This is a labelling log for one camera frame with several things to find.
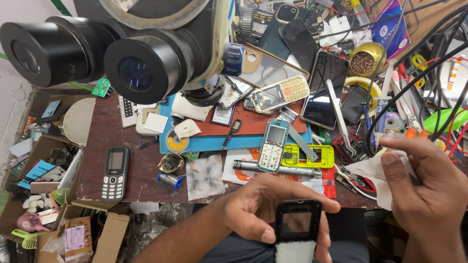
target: small fan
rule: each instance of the small fan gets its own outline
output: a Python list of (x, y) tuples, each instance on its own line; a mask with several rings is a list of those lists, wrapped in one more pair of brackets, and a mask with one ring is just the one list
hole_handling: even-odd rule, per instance
[(44, 230), (44, 231), (50, 232), (50, 229), (41, 225), (41, 219), (34, 213), (26, 213), (20, 216), (16, 224), (18, 225), (19, 229), (29, 232), (29, 233), (35, 230), (36, 231)]
[(37, 236), (41, 234), (45, 234), (45, 232), (30, 234), (28, 232), (24, 232), (23, 230), (19, 230), (19, 229), (15, 229), (11, 233), (16, 236), (24, 238), (22, 247), (25, 249), (36, 249)]

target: human hand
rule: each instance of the human hand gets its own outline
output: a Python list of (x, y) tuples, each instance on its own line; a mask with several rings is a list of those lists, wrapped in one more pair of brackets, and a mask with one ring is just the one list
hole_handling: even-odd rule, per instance
[(398, 223), (418, 242), (459, 239), (468, 202), (467, 176), (428, 139), (386, 137), (380, 143), (405, 151), (421, 183), (413, 186), (394, 153), (382, 154), (382, 167), (393, 197), (392, 211)]
[(315, 258), (321, 263), (331, 263), (328, 253), (330, 235), (325, 212), (336, 213), (340, 204), (328, 199), (309, 187), (271, 174), (262, 173), (226, 196), (224, 222), (239, 236), (273, 244), (276, 235), (268, 223), (275, 221), (275, 210), (284, 200), (317, 199), (322, 203), (319, 235), (315, 247)]

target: wall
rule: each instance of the wall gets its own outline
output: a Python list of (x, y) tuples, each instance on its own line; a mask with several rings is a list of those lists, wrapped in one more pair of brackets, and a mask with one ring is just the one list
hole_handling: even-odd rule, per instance
[[(73, 0), (62, 0), (68, 11), (76, 16)], [(44, 22), (48, 17), (62, 15), (50, 0), (2, 1), (0, 25), (5, 22)], [(9, 170), (9, 147), (28, 107), (32, 85), (4, 59), (0, 59), (0, 185)]]

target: glue tube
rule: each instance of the glue tube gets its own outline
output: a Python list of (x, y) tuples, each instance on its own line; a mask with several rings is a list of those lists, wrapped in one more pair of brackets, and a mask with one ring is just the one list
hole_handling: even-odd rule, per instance
[[(382, 111), (382, 109), (388, 104), (388, 100), (391, 100), (392, 97), (387, 96), (388, 94), (388, 89), (390, 88), (390, 82), (392, 81), (392, 72), (393, 72), (393, 67), (395, 65), (395, 62), (397, 62), (396, 59), (389, 59), (387, 60), (388, 62), (388, 68), (387, 68), (387, 73), (385, 73), (385, 79), (383, 80), (383, 85), (382, 85), (382, 94), (379, 97), (375, 97), (374, 99), (377, 101), (377, 107), (376, 108), (376, 116)], [(374, 140), (375, 140), (375, 146), (379, 146), (379, 139), (385, 134), (385, 123), (387, 122), (386, 120), (387, 115), (385, 114), (380, 118), (380, 120), (377, 122), (374, 128)]]

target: wooden table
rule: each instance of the wooden table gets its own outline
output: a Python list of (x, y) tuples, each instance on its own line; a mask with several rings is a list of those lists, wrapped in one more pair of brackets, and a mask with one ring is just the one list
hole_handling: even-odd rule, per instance
[[(336, 136), (337, 130), (332, 133), (332, 138)], [(131, 150), (126, 195), (122, 201), (209, 203), (220, 197), (220, 195), (217, 195), (189, 202), (186, 183), (183, 183), (182, 187), (175, 192), (171, 186), (158, 183), (156, 181), (160, 171), (158, 164), (163, 154), (159, 152), (159, 144), (139, 150), (140, 137), (141, 135), (136, 132), (135, 126), (122, 129), (117, 92), (105, 98), (97, 98), (88, 143), (81, 165), (78, 199), (100, 200), (106, 152), (112, 146), (127, 146)], [(151, 137), (144, 137), (142, 143), (149, 140), (151, 140)], [(224, 162), (226, 151), (219, 151), (219, 153), (222, 155)], [(339, 154), (335, 154), (335, 158), (340, 160)], [(186, 174), (185, 168), (174, 172), (174, 174)], [(235, 183), (227, 184), (229, 186), (227, 193), (241, 187), (241, 185)], [(336, 196), (335, 200), (342, 207), (377, 207), (375, 201), (360, 194), (352, 193), (339, 182), (336, 182)]]

